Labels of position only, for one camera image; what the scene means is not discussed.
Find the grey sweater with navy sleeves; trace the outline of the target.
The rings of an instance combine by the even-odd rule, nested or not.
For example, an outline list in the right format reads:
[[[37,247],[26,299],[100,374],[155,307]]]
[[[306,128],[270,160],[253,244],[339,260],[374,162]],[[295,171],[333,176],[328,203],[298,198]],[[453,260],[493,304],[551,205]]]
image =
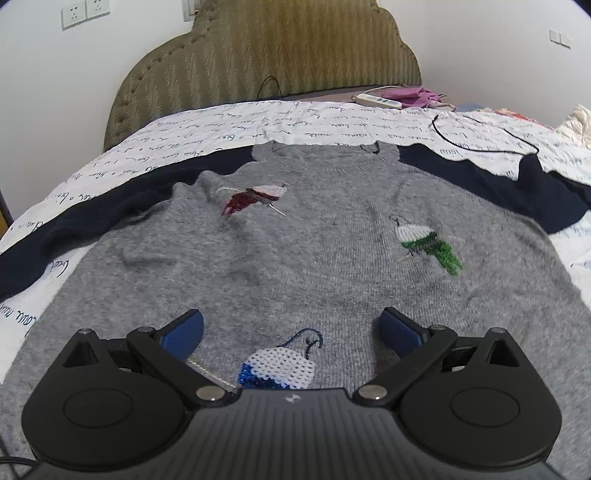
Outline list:
[[[563,415],[551,461],[590,475],[590,313],[550,235],[585,212],[581,188],[522,158],[516,179],[386,143],[246,150],[106,233],[32,328],[1,388],[1,437],[28,453],[22,408],[71,335],[119,337],[191,308],[198,372],[229,388],[243,365],[294,360],[294,387],[356,389],[393,355],[387,307],[466,336],[500,326]]]

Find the white quilt with blue script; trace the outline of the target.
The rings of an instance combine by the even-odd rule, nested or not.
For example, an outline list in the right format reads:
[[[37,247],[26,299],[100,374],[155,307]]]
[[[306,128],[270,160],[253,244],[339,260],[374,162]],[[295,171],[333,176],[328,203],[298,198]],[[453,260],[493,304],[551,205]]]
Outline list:
[[[9,229],[1,240],[1,387],[32,328],[106,233],[164,201],[176,184],[197,179],[208,166],[229,174],[239,165],[240,154],[270,142],[421,145],[445,160],[468,161],[509,179],[517,178],[522,158],[535,156],[543,171],[582,190],[583,216],[552,233],[550,241],[590,313],[588,149],[545,127],[492,113],[394,111],[331,102],[246,102],[181,112],[148,124],[70,176]],[[82,327],[65,345],[78,333],[94,341],[121,341],[139,327],[164,325],[138,326],[119,337]],[[260,360],[243,365],[238,386],[229,388],[198,372],[191,355],[180,363],[182,368],[229,391],[242,388],[249,378],[294,387],[284,378],[294,366],[287,356],[274,364]]]

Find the purple cloth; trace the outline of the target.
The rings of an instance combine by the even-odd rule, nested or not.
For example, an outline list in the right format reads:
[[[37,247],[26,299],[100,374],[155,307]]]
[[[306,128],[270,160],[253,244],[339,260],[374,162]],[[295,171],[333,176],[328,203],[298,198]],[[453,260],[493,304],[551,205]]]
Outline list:
[[[429,108],[434,102],[440,102],[439,94],[419,87],[396,87],[384,90],[382,97],[400,102],[404,108]]]

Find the white power strip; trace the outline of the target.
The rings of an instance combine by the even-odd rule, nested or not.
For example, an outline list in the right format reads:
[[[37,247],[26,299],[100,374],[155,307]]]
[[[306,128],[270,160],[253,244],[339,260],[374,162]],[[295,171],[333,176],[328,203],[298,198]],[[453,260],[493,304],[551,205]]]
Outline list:
[[[403,109],[403,104],[399,101],[383,98],[369,93],[356,94],[355,96],[353,96],[353,101],[355,101],[356,104],[363,105],[366,107],[396,110]]]

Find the olive green padded headboard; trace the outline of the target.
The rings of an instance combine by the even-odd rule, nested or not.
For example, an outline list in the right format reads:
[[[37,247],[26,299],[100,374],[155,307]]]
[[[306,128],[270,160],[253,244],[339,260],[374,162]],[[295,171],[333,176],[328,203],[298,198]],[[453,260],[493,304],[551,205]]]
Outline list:
[[[189,32],[129,71],[103,147],[185,110],[421,82],[415,53],[375,1],[204,1]]]

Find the white wall light switch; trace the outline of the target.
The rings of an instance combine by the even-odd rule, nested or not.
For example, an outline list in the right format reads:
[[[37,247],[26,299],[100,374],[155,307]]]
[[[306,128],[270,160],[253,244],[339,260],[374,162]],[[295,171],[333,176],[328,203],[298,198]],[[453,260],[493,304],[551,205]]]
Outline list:
[[[563,33],[557,32],[555,30],[550,30],[549,31],[549,40],[557,45],[560,45],[564,48],[567,49],[571,49],[572,48],[572,42],[571,39]]]

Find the white double wall socket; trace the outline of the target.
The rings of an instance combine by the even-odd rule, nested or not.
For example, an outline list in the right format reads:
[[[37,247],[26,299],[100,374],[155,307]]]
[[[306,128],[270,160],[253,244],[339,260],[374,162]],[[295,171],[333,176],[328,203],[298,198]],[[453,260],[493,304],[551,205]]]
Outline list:
[[[61,9],[61,26],[63,30],[66,30],[109,13],[109,0],[76,1]]]

